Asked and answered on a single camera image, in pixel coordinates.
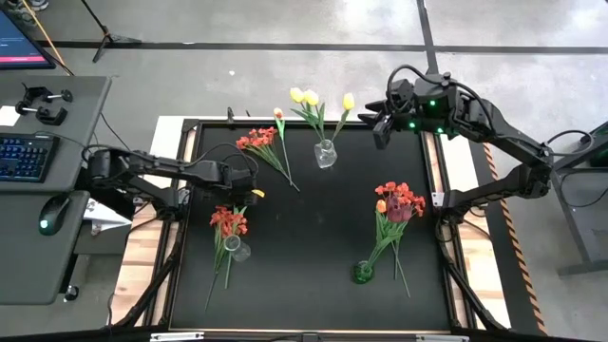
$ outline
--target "black keyboard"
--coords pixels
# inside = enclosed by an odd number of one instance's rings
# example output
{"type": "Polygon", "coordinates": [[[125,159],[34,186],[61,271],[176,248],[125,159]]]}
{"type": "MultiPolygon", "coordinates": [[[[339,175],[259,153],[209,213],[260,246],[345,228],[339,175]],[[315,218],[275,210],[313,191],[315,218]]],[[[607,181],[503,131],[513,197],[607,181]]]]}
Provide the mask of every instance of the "black keyboard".
{"type": "Polygon", "coordinates": [[[43,182],[59,138],[0,133],[0,181],[43,182]]]}

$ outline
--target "red flower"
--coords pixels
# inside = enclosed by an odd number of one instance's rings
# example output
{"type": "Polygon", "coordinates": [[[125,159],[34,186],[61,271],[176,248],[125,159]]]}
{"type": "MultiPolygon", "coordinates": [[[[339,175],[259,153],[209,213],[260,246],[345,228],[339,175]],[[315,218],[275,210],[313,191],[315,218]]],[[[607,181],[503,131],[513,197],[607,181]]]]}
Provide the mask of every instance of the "red flower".
{"type": "Polygon", "coordinates": [[[394,191],[394,189],[397,187],[397,184],[394,181],[389,181],[386,186],[387,190],[394,191]]]}

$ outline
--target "computer monitor screen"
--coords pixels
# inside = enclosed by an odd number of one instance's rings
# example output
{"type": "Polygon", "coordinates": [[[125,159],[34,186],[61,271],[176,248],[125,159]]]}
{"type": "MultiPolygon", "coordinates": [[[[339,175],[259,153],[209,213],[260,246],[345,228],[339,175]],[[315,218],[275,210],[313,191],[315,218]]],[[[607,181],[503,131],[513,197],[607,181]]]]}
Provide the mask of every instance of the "computer monitor screen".
{"type": "Polygon", "coordinates": [[[55,64],[0,6],[0,70],[34,68],[55,68],[55,64]]]}

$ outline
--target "gray desk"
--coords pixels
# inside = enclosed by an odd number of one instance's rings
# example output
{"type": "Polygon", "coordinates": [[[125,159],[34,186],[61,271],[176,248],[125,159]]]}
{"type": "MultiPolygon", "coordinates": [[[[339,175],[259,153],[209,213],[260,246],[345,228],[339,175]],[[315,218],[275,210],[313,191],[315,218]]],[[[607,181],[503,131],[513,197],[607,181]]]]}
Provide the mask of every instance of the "gray desk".
{"type": "MultiPolygon", "coordinates": [[[[0,105],[16,105],[23,98],[21,83],[46,86],[54,94],[69,89],[74,102],[37,101],[33,105],[44,105],[52,111],[64,107],[68,113],[59,126],[42,124],[29,113],[13,127],[0,126],[0,132],[46,131],[89,144],[110,87],[109,78],[3,75],[0,105]]],[[[38,219],[52,196],[73,190],[81,170],[82,149],[77,143],[60,138],[44,183],[0,182],[0,304],[49,304],[55,300],[74,253],[89,194],[71,193],[64,224],[54,236],[38,232],[38,219]]]]}
{"type": "MultiPolygon", "coordinates": [[[[109,91],[111,81],[107,77],[26,76],[3,75],[0,78],[0,105],[13,105],[25,93],[23,86],[46,86],[53,94],[69,89],[73,103],[55,100],[52,104],[37,101],[34,108],[42,105],[55,113],[60,107],[68,113],[59,126],[42,124],[34,113],[22,116],[14,127],[0,126],[0,133],[31,134],[46,131],[68,137],[82,145],[89,144],[93,130],[109,91]]],[[[82,147],[65,139],[59,141],[55,158],[44,183],[0,182],[0,193],[6,192],[65,192],[73,189],[81,166],[82,147]]]]}
{"type": "Polygon", "coordinates": [[[54,236],[38,232],[49,195],[3,195],[0,218],[0,304],[50,304],[59,292],[83,220],[88,193],[70,195],[66,219],[54,236]]]}

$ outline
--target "computer mouse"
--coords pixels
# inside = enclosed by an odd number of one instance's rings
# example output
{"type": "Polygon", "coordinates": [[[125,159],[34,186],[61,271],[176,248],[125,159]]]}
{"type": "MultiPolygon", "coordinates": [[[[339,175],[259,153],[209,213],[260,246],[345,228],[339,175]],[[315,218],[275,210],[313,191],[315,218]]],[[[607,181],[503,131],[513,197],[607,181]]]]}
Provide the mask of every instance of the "computer mouse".
{"type": "Polygon", "coordinates": [[[57,234],[64,223],[67,207],[69,205],[69,194],[52,197],[45,203],[38,219],[38,231],[44,236],[57,234]]]}

